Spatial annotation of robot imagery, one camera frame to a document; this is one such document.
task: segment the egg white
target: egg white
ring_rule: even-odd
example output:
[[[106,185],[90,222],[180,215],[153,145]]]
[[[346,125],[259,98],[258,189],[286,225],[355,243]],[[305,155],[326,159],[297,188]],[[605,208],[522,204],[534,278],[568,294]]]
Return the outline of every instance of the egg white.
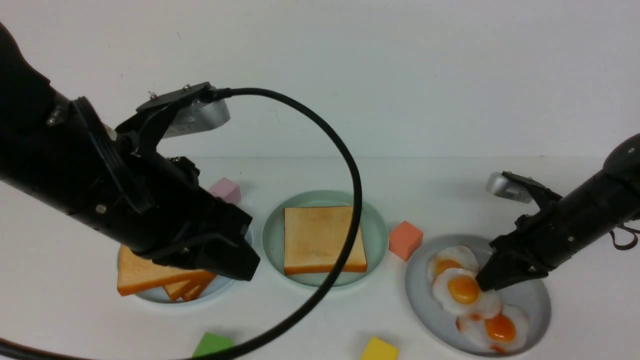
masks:
[[[474,316],[490,319],[502,311],[502,300],[495,290],[481,291],[475,302],[461,304],[453,299],[449,292],[449,281],[461,275],[476,277],[476,273],[460,269],[449,268],[438,275],[431,285],[433,297],[440,303],[442,309],[455,316]]]
[[[464,245],[447,247],[440,250],[436,256],[431,258],[429,261],[429,265],[427,266],[427,278],[429,279],[429,283],[433,282],[437,264],[444,260],[455,261],[465,270],[473,272],[478,272],[480,270],[480,264],[470,248]]]
[[[505,305],[502,314],[513,322],[516,329],[516,337],[513,341],[495,341],[489,337],[484,328],[484,320],[473,321],[464,316],[458,317],[456,326],[458,331],[466,337],[469,342],[481,348],[491,349],[494,346],[503,348],[507,353],[520,350],[527,343],[529,333],[529,319],[519,308]]]

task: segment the green block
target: green block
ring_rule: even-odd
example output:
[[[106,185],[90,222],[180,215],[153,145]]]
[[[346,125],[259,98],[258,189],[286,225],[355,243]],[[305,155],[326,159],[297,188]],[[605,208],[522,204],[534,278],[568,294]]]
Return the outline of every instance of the green block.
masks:
[[[231,339],[205,332],[202,339],[200,339],[198,347],[193,352],[193,357],[213,354],[232,346],[234,346],[234,342]]]

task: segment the toast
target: toast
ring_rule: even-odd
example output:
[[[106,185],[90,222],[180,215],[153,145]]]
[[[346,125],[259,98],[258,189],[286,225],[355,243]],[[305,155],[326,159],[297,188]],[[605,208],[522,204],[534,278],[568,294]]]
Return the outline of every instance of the toast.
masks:
[[[192,288],[191,290],[187,291],[183,296],[182,299],[187,302],[187,301],[192,301],[192,300],[196,300],[197,298],[200,297],[200,295],[202,295],[202,293],[207,289],[207,287],[210,285],[210,283],[213,281],[213,279],[216,276],[213,275],[213,277],[211,278],[211,280],[205,281],[205,282],[201,282],[199,285],[196,285],[194,288]]]
[[[285,208],[285,275],[331,271],[344,246],[352,212],[351,206]],[[367,271],[367,256],[360,228],[342,271]]]
[[[162,288],[164,289],[166,296],[168,296],[171,301],[176,301],[187,291],[195,288],[196,286],[198,286],[197,282],[193,282],[192,280],[185,280],[174,282],[173,284],[164,285]]]
[[[205,270],[156,265],[151,260],[138,257],[128,247],[120,246],[117,288],[122,296],[186,280],[206,281],[210,277],[211,273]]]
[[[164,289],[164,292],[166,292],[167,296],[169,296],[169,299],[171,299],[171,301],[176,301],[179,298],[181,298],[184,294],[191,291],[193,288],[196,288],[197,286],[205,282],[207,284],[211,283],[211,281],[213,281],[215,277],[216,277],[216,274],[209,273],[209,278],[206,280],[195,279],[195,280],[175,282],[173,284],[164,285],[163,289]]]

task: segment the plate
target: plate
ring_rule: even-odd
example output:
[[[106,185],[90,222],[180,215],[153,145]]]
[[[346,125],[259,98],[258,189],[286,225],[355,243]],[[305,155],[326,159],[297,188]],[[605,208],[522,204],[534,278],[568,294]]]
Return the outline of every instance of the plate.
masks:
[[[269,216],[262,231],[262,247],[269,263],[279,274],[287,279],[305,286],[318,287],[328,273],[318,274],[284,274],[284,209],[313,208],[324,206],[352,206],[353,195],[334,190],[316,190],[301,193],[281,203]],[[343,272],[338,276],[333,287],[353,284],[369,275],[382,262],[389,248],[387,225],[377,210],[367,202],[362,202],[360,228],[365,255],[367,256],[367,272]]]
[[[251,230],[251,227],[246,232],[246,235],[245,235],[244,239],[250,245],[253,245],[253,232]],[[175,302],[172,302],[169,299],[169,296],[167,296],[166,292],[164,292],[164,289],[162,289],[162,287],[154,288],[154,289],[147,290],[147,291],[143,291],[141,293],[135,294],[134,296],[139,297],[140,299],[145,300],[145,301],[154,302],[156,304],[171,305],[172,307],[173,306],[190,306],[190,305],[195,305],[195,304],[201,304],[201,303],[203,303],[205,301],[209,301],[211,299],[216,298],[221,293],[223,293],[223,290],[225,290],[225,289],[227,289],[229,287],[229,284],[231,284],[233,282],[235,282],[235,280],[229,279],[228,277],[224,277],[224,276],[218,275],[209,284],[209,286],[202,293],[200,298],[198,298],[196,300],[189,301],[189,302],[184,302],[184,301],[182,301],[181,298],[176,300]]]
[[[519,307],[529,317],[529,333],[525,346],[516,352],[497,354],[470,343],[456,328],[456,317],[446,313],[431,294],[427,279],[427,264],[435,254],[450,246],[464,245],[471,249],[481,266],[491,256],[489,240],[477,236],[450,235],[424,243],[409,259],[404,275],[404,287],[409,304],[422,324],[445,344],[468,354],[483,357],[504,357],[521,354],[535,346],[545,335],[551,320],[551,300],[541,280],[530,280],[499,290],[503,303]]]

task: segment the white wall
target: white wall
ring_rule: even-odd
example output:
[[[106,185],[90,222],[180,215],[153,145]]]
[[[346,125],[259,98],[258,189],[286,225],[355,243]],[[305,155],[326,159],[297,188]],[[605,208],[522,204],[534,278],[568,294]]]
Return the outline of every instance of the white wall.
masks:
[[[358,156],[603,156],[640,131],[639,19],[638,0],[0,0],[28,61],[108,124],[147,91],[259,86]],[[228,104],[164,153],[337,154],[279,104]]]

